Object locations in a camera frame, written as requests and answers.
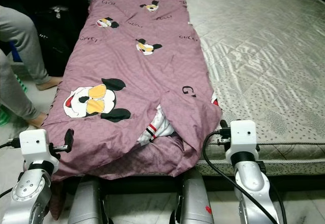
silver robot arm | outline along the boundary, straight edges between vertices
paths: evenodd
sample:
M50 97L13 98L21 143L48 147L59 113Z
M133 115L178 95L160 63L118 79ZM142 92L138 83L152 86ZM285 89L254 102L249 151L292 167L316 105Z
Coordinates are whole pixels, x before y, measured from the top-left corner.
M71 151L73 130L67 131L64 146L49 144L43 129L24 131L19 141L27 170L12 189L2 224L40 224L51 198L51 175L58 170L60 155L55 153Z
M279 222L270 199L270 182L261 172L256 150L256 126L251 120L232 121L231 145L226 151L227 161L233 165L236 183L254 197ZM239 215L242 224L272 224L271 220L238 189Z

pink blanket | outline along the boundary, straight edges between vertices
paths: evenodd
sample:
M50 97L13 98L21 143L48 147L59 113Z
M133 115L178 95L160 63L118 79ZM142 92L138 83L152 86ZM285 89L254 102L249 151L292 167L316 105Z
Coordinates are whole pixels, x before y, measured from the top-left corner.
M54 145L75 131L53 180L176 176L195 165L221 110L188 22L185 0L91 1L43 124Z

red mark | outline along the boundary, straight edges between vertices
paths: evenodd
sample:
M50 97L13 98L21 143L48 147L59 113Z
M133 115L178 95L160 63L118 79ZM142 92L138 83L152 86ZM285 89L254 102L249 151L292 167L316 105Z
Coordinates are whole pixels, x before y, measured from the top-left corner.
M212 210L209 206L206 206L205 209L209 212L209 214L212 214Z

tiled floor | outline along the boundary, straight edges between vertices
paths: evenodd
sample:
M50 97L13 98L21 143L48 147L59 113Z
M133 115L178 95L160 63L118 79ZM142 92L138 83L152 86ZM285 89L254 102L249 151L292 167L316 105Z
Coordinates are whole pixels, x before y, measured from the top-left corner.
M27 96L35 106L42 111L47 111L56 89L40 92L28 76L19 74L19 77L28 87ZM0 127L0 144L5 143L8 138L16 137L20 131L27 127L24 121L13 116L10 123ZM22 161L19 149L4 148L0 150L0 193L15 184L22 169ZM216 224L240 223L238 201L233 191L210 192L208 195ZM283 197L289 224L325 223L325 190L288 192L284 193ZM10 195L0 199L0 219L3 217L9 200ZM72 200L73 196L68 196L65 211L58 221L54 221L48 214L44 224L68 223L69 207ZM115 224L169 223L170 214L175 206L175 193L111 195L107 196L107 206L108 213Z

bare foot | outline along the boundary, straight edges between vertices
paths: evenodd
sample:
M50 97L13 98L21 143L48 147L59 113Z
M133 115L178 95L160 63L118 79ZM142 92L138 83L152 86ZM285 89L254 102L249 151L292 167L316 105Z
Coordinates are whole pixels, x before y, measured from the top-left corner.
M57 86L61 81L62 81L62 77L51 77L51 79L46 83L36 84L36 88L38 90L45 90Z
M40 128L43 121L45 120L45 118L46 118L46 114L41 112L41 114L38 117L36 117L35 119L26 120L26 121L28 122L28 124L33 125L33 126L35 126L37 128Z

